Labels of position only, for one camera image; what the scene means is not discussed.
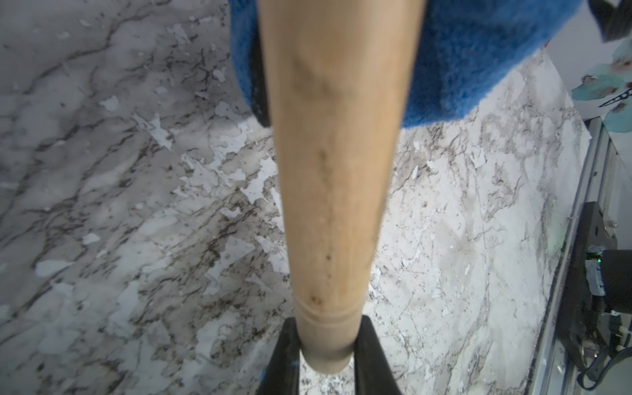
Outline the blue microfiber rag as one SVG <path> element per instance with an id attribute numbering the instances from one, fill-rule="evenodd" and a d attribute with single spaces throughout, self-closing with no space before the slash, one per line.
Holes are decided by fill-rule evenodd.
<path id="1" fill-rule="evenodd" d="M 465 117 L 517 64 L 543 47 L 578 1 L 430 1 L 403 128 Z"/>

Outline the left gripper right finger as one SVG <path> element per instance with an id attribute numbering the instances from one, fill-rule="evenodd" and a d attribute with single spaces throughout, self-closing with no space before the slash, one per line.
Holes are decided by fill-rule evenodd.
<path id="1" fill-rule="evenodd" d="M 370 317 L 363 315 L 354 344 L 357 395 L 402 395 Z"/>

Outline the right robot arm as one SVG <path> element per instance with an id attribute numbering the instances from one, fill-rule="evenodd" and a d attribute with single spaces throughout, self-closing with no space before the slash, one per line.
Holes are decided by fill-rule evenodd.
<path id="1" fill-rule="evenodd" d="M 597 202 L 586 202 L 570 251 L 556 337 L 577 368 L 577 385 L 592 392 L 631 357 L 631 251 L 618 248 Z"/>

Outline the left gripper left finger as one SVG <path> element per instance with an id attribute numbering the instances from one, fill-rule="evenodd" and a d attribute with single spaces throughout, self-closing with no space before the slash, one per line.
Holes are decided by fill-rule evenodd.
<path id="1" fill-rule="evenodd" d="M 301 340 L 296 319 L 285 320 L 257 395 L 297 395 L 300 391 Z"/>

